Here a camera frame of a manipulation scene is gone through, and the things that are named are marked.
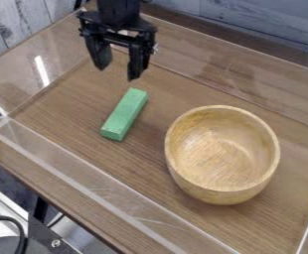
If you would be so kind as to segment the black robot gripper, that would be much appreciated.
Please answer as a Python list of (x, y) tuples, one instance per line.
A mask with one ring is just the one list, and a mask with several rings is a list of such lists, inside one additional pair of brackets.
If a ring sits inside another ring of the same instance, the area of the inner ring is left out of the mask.
[(140, 15), (141, 3), (146, 0), (97, 0), (95, 11), (81, 11), (77, 15), (81, 23), (81, 35), (95, 67), (105, 70), (111, 63), (113, 54), (107, 36), (115, 36), (122, 47), (133, 43), (129, 37), (117, 35), (121, 30), (137, 32), (138, 36), (129, 48), (127, 79), (141, 77), (149, 66), (156, 46), (156, 26)]

